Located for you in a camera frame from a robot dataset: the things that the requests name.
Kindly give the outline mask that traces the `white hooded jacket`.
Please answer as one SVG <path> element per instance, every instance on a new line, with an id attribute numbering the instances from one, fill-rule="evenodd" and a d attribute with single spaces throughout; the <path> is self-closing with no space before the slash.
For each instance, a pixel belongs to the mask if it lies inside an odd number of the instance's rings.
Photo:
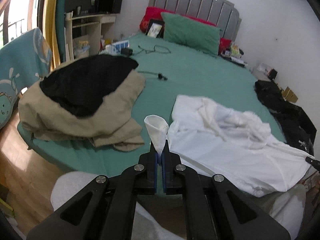
<path id="1" fill-rule="evenodd" d="M 256 197 L 285 192 L 309 170 L 308 154 L 279 141 L 255 113 L 210 98 L 178 95 L 172 123 L 149 115 L 144 123 L 158 154 L 165 147 L 198 173 L 225 176 Z"/>

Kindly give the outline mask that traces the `black clothes pile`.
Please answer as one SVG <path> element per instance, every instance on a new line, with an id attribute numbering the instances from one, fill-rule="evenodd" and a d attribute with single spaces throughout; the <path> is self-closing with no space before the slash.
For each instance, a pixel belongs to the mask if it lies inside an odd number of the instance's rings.
<path id="1" fill-rule="evenodd" d="M 258 80 L 254 84 L 254 90 L 258 100 L 280 124 L 286 143 L 314 155 L 313 145 L 317 129 L 302 107 L 286 101 L 278 86 L 272 81 Z M 301 148 L 299 140 L 308 143 L 307 151 Z"/>

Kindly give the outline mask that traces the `key bunch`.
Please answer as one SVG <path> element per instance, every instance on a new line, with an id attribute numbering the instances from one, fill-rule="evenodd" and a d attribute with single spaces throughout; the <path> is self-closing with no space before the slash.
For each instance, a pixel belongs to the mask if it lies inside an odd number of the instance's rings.
<path id="1" fill-rule="evenodd" d="M 303 148 L 304 150 L 308 150 L 308 143 L 307 142 L 305 142 L 305 141 L 298 141 L 299 142 L 299 144 L 300 144 L 300 146 L 301 146 L 301 148 Z"/>

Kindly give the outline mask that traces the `cardboard box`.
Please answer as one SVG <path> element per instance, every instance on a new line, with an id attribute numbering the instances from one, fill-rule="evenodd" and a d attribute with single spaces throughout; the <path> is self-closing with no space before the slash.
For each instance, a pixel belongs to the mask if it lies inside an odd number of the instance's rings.
<path id="1" fill-rule="evenodd" d="M 282 97 L 288 102 L 296 103 L 298 101 L 298 97 L 289 87 L 286 87 L 281 94 Z"/>

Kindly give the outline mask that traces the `green bed sheet mattress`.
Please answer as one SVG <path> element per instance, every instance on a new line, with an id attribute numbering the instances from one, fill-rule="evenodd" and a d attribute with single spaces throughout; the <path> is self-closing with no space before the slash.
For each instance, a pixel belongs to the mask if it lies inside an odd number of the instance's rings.
<path id="1" fill-rule="evenodd" d="M 176 96 L 204 96 L 237 111 L 251 111 L 270 124 L 272 134 L 280 141 L 280 126 L 260 103 L 254 91 L 255 77 L 245 68 L 220 57 L 212 57 L 195 49 L 170 43 L 160 38 L 136 34 L 129 39 L 138 62 L 145 73 L 145 88 L 136 100 L 132 117 L 140 125 L 148 115 L 158 115 L 171 122 Z M 95 148 L 87 141 L 43 141 L 18 125 L 17 130 L 37 154 L 65 172 L 82 171 L 113 177 L 136 164 L 139 156 L 150 149 L 145 129 L 145 144 L 131 152 L 120 152 L 111 146 Z"/>

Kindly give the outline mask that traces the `clutter of items on bed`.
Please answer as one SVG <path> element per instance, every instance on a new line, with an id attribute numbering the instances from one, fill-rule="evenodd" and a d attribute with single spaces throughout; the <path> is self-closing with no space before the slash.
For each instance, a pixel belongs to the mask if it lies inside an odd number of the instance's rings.
<path id="1" fill-rule="evenodd" d="M 248 63 L 242 59 L 244 52 L 234 42 L 231 42 L 230 45 L 224 49 L 220 55 L 225 60 L 235 63 L 239 66 L 246 67 L 248 65 Z"/>

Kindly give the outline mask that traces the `blue white box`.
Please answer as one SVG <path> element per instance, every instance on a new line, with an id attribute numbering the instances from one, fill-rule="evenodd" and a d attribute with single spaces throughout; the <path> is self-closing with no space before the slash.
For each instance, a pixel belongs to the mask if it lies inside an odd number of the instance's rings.
<path id="1" fill-rule="evenodd" d="M 110 54 L 111 55 L 120 55 L 122 49 L 129 48 L 129 47 L 130 47 L 129 40 L 114 42 L 111 44 Z"/>

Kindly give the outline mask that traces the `small red pillow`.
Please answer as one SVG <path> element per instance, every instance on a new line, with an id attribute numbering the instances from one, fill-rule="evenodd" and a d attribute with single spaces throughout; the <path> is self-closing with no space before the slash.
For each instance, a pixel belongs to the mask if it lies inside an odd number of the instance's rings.
<path id="1" fill-rule="evenodd" d="M 232 40 L 229 40 L 229 39 L 226 39 L 226 38 L 220 38 L 218 54 L 220 55 L 225 50 L 229 49 L 229 46 L 230 46 L 231 42 L 232 42 Z"/>

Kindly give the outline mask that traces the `teal cartoon blanket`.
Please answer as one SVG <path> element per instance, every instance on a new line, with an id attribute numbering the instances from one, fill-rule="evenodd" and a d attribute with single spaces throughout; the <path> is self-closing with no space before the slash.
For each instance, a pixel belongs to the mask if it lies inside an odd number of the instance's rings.
<path id="1" fill-rule="evenodd" d="M 53 53 L 39 28 L 1 48 L 1 127 L 11 118 L 18 95 L 50 71 Z"/>

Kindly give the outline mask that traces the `green pillow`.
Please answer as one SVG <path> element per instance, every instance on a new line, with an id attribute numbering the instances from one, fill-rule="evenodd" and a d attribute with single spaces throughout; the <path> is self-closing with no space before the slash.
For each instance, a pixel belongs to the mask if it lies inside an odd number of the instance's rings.
<path id="1" fill-rule="evenodd" d="M 220 44 L 220 29 L 179 14 L 162 12 L 163 38 L 171 43 L 193 48 L 210 56 L 217 56 Z"/>

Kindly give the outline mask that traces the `wooden desk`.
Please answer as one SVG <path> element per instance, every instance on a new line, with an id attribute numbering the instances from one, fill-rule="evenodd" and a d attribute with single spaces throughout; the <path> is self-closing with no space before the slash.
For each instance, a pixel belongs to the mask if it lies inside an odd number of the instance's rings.
<path id="1" fill-rule="evenodd" d="M 80 40 L 87 41 L 90 46 L 86 55 L 99 53 L 104 46 L 102 40 L 113 42 L 116 14 L 87 14 L 74 16 L 65 14 L 65 52 L 66 61 L 74 59 L 74 48 Z"/>

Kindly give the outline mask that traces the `black computer tower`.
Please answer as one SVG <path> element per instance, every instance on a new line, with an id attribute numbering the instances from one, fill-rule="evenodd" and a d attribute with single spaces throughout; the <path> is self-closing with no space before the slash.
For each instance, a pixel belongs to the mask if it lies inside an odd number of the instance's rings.
<path id="1" fill-rule="evenodd" d="M 97 13 L 119 14 L 123 0 L 94 0 L 94 9 Z"/>

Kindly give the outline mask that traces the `black computer monitor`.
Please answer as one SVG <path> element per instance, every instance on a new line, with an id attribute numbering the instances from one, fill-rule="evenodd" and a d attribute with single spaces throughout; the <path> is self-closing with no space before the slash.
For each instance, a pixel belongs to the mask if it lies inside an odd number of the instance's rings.
<path id="1" fill-rule="evenodd" d="M 77 7 L 81 7 L 81 11 L 89 11 L 92 8 L 91 0 L 65 0 L 65 12 L 71 12 Z"/>

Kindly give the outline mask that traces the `grey padded headboard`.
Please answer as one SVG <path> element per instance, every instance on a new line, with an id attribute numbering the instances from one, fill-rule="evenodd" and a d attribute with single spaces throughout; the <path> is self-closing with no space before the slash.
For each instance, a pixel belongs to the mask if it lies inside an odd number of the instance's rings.
<path id="1" fill-rule="evenodd" d="M 149 6 L 208 21 L 220 28 L 220 36 L 235 41 L 241 18 L 227 0 L 149 0 Z"/>

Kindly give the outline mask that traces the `picture frame tablet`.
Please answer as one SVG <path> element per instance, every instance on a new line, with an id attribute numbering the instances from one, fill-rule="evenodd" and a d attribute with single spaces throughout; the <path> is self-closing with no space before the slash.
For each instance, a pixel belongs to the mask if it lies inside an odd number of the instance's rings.
<path id="1" fill-rule="evenodd" d="M 149 21 L 146 35 L 153 38 L 162 38 L 164 33 L 164 21 L 151 19 Z"/>

